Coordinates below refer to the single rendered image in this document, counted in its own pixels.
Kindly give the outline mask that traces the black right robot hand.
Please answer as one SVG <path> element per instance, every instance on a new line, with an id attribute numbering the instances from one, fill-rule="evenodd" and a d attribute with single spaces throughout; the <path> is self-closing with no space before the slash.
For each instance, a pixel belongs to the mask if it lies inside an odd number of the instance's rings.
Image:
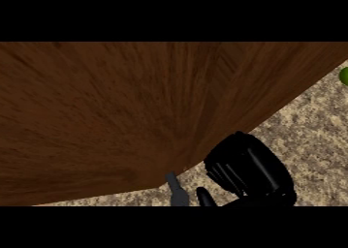
<path id="1" fill-rule="evenodd" d="M 293 180 L 277 155 L 252 135 L 229 134 L 203 159 L 206 175 L 238 198 L 224 207 L 290 207 Z"/>

